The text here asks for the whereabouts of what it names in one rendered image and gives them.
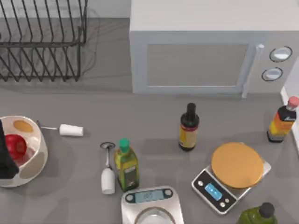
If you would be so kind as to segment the silver scale with glass plate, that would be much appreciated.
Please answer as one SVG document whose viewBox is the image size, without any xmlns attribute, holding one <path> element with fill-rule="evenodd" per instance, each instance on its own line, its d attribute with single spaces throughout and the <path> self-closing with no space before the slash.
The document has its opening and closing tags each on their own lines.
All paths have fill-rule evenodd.
<svg viewBox="0 0 299 224">
<path fill-rule="evenodd" d="M 124 193 L 121 214 L 122 224 L 185 224 L 179 196 L 170 186 Z"/>
</svg>

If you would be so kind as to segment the tall white wine glass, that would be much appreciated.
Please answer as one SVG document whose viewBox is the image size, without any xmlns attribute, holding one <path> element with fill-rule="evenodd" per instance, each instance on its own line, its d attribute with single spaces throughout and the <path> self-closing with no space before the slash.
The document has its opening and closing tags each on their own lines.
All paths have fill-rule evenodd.
<svg viewBox="0 0 299 224">
<path fill-rule="evenodd" d="M 115 174 L 110 165 L 109 152 L 115 148 L 115 144 L 106 141 L 101 143 L 100 148 L 106 152 L 105 168 L 101 173 L 101 191 L 104 195 L 111 195 L 115 193 Z"/>
</svg>

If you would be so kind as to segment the green bottle black cap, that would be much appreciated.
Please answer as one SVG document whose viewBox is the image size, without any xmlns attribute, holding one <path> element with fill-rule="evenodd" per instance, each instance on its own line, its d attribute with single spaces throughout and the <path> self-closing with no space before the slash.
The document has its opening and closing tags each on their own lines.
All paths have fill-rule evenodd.
<svg viewBox="0 0 299 224">
<path fill-rule="evenodd" d="M 274 212 L 273 204 L 264 202 L 258 207 L 244 210 L 236 224 L 278 224 Z"/>
</svg>

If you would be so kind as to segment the olive oil bottle green cap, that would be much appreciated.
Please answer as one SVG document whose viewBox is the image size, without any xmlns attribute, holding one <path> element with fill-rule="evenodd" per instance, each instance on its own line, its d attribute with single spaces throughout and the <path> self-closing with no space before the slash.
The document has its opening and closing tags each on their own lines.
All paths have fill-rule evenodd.
<svg viewBox="0 0 299 224">
<path fill-rule="evenodd" d="M 114 163 L 117 180 L 123 192 L 139 187 L 138 158 L 128 139 L 120 139 L 119 149 L 114 152 Z"/>
</svg>

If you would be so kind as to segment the dark bottle pink cap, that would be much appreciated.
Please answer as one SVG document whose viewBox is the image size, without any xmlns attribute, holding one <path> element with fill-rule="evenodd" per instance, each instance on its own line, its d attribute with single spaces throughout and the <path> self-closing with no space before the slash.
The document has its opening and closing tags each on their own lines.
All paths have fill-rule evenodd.
<svg viewBox="0 0 299 224">
<path fill-rule="evenodd" d="M 281 106 L 277 110 L 267 131 L 267 137 L 270 142 L 281 143 L 284 141 L 297 119 L 296 109 L 298 106 L 299 98 L 292 96 L 288 99 L 286 105 Z"/>
</svg>

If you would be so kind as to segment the small white microwave knob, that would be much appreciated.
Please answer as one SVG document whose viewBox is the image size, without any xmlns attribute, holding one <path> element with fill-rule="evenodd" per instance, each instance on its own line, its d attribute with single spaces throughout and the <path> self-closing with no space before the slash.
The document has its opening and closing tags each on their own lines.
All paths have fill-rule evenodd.
<svg viewBox="0 0 299 224">
<path fill-rule="evenodd" d="M 280 79 L 283 75 L 282 69 L 275 67 L 272 69 L 265 70 L 262 73 L 262 79 L 266 82 L 272 82 Z"/>
</svg>

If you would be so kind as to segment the white bowl with tan spots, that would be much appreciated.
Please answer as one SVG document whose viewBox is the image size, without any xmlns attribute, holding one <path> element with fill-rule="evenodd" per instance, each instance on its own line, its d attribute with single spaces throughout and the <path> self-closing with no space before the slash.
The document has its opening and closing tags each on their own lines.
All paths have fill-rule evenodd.
<svg viewBox="0 0 299 224">
<path fill-rule="evenodd" d="M 36 178 L 48 159 L 48 148 L 39 125 L 24 116 L 8 115 L 0 117 L 4 134 L 17 134 L 25 139 L 27 151 L 25 155 L 16 160 L 19 168 L 12 179 L 0 179 L 0 187 L 18 187 Z"/>
</svg>

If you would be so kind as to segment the silver scale with orange plate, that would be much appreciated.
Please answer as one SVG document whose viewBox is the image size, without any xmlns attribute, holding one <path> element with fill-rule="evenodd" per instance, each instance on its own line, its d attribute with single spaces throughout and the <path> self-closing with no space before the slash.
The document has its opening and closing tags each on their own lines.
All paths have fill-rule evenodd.
<svg viewBox="0 0 299 224">
<path fill-rule="evenodd" d="M 270 172 L 271 165 L 242 142 L 218 146 L 191 186 L 216 213 L 227 214 Z"/>
</svg>

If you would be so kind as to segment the red apple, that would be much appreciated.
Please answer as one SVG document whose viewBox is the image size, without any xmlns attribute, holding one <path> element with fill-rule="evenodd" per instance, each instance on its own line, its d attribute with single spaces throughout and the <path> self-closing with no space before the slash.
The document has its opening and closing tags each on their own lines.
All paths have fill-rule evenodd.
<svg viewBox="0 0 299 224">
<path fill-rule="evenodd" d="M 5 135 L 5 143 L 13 160 L 20 159 L 27 151 L 27 143 L 25 139 L 17 134 Z"/>
</svg>

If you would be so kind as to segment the large white microwave knob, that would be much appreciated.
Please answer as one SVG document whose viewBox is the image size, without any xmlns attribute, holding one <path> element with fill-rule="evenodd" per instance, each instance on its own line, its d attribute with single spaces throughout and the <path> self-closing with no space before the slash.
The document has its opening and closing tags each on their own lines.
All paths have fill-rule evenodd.
<svg viewBox="0 0 299 224">
<path fill-rule="evenodd" d="M 292 49 L 287 46 L 283 46 L 280 48 L 275 48 L 271 51 L 270 60 L 275 63 L 279 63 L 286 61 L 288 58 L 290 58 L 291 55 Z"/>
</svg>

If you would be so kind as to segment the pale microwave oven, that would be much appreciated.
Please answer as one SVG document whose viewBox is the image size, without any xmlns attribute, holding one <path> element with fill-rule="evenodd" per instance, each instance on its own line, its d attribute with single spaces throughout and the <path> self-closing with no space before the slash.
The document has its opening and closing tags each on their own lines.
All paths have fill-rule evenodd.
<svg viewBox="0 0 299 224">
<path fill-rule="evenodd" d="M 299 60 L 299 0 L 132 0 L 129 44 L 135 94 L 236 94 L 264 50 L 248 94 L 279 93 Z M 270 53 L 292 55 L 275 63 Z M 266 82 L 278 67 L 280 79 Z"/>
</svg>

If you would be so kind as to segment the dark bottle yellow label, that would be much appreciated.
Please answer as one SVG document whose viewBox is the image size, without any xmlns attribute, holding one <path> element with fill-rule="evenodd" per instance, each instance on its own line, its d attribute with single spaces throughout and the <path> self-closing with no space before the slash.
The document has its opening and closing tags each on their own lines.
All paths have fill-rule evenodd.
<svg viewBox="0 0 299 224">
<path fill-rule="evenodd" d="M 186 112 L 180 117 L 179 146 L 183 151 L 192 151 L 197 142 L 199 128 L 199 116 L 196 113 L 196 105 L 188 103 Z"/>
</svg>

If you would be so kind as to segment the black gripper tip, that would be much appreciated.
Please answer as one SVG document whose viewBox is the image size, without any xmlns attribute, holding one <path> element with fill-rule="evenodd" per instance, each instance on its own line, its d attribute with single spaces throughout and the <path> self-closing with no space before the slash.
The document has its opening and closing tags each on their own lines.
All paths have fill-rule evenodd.
<svg viewBox="0 0 299 224">
<path fill-rule="evenodd" d="M 0 180 L 11 180 L 19 173 L 19 168 L 9 154 L 0 119 Z"/>
</svg>

